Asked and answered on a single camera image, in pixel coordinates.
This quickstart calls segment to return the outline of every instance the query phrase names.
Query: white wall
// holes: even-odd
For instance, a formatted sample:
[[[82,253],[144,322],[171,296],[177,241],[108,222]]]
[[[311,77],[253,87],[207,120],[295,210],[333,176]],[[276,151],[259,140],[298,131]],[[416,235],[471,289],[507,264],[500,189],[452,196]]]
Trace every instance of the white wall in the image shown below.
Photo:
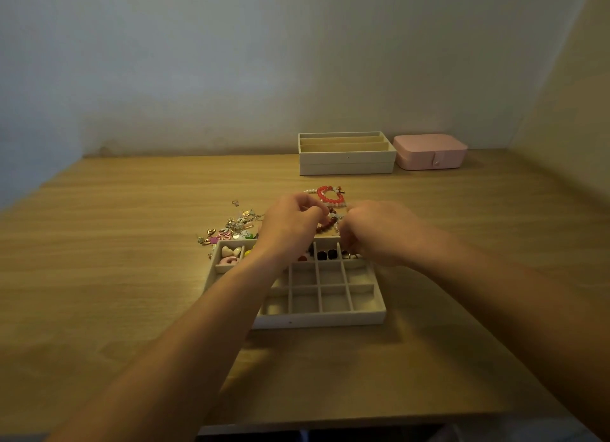
[[[506,146],[582,2],[0,1],[0,205],[100,149],[295,152],[333,130]]]
[[[512,148],[610,203],[610,0],[588,0]]]

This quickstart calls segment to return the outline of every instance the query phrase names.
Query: wooden tabletop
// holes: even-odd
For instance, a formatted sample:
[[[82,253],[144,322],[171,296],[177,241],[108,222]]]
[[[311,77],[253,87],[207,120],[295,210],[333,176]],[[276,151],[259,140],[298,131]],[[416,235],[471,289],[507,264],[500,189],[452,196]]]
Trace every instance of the wooden tabletop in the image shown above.
[[[81,160],[0,217],[0,434],[49,431],[192,304],[210,251],[196,234],[323,184],[404,203],[592,295],[610,286],[608,211],[504,151],[340,178],[299,176],[296,155]],[[559,411],[435,284],[377,277],[384,325],[252,332],[204,430]]]

